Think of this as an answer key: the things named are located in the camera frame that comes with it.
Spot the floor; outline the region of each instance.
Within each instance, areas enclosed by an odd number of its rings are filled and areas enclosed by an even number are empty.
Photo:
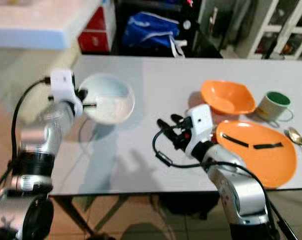
[[[269,195],[302,240],[302,190],[271,192]],[[78,197],[73,202],[92,228],[116,240],[231,240],[220,202],[207,220],[200,220],[196,214],[172,214],[160,204],[157,195],[130,196],[126,200],[116,195]],[[85,233],[56,203],[54,206],[54,220],[47,239],[85,239]]]

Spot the spoon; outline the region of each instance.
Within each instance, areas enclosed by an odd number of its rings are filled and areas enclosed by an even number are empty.
[[[302,136],[300,135],[300,133],[295,128],[293,128],[293,127],[289,127],[289,131],[288,132],[289,132],[290,139],[294,143],[302,146]]]

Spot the white cabinet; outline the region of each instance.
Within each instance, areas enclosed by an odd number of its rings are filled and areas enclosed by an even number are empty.
[[[260,59],[277,37],[274,52],[287,60],[302,54],[302,0],[259,1],[250,34],[235,51],[242,58]]]

